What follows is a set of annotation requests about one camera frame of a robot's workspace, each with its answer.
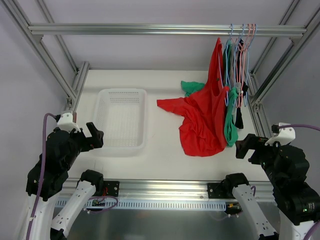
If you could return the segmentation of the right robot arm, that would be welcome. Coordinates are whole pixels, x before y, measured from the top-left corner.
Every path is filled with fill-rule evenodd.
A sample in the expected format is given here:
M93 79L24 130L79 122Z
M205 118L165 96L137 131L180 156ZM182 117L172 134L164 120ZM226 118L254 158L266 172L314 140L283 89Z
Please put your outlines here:
M235 156L243 159L248 150L254 151L248 161L260 165L272 184L280 231L265 217L243 173L226 175L221 182L223 193L237 200L255 240L309 240L320 226L320 196L306 183L310 164L302 149L267 141L248 134L236 141Z

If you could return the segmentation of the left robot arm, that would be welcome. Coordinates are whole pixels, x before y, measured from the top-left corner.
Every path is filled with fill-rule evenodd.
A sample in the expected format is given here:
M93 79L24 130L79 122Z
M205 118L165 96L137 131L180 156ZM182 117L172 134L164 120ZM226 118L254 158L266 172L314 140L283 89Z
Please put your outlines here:
M25 240L65 240L85 203L103 192L103 174L87 169L81 174L67 204L56 217L53 216L63 184L69 177L68 171L78 155L99 149L104 144L104 133L92 122L86 126L90 137L86 137L82 130L65 131L59 127L44 136L39 161L27 175Z

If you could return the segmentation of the red tank top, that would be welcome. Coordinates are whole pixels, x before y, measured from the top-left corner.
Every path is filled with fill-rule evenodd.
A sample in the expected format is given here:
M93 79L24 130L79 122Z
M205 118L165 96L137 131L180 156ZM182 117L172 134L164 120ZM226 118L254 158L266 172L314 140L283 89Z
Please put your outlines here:
M188 97L156 101L159 108L184 117L179 127L179 137L182 149L188 156L213 156L227 146L224 127L225 99L229 87L223 86L223 75L223 45L218 38L211 55L204 88Z

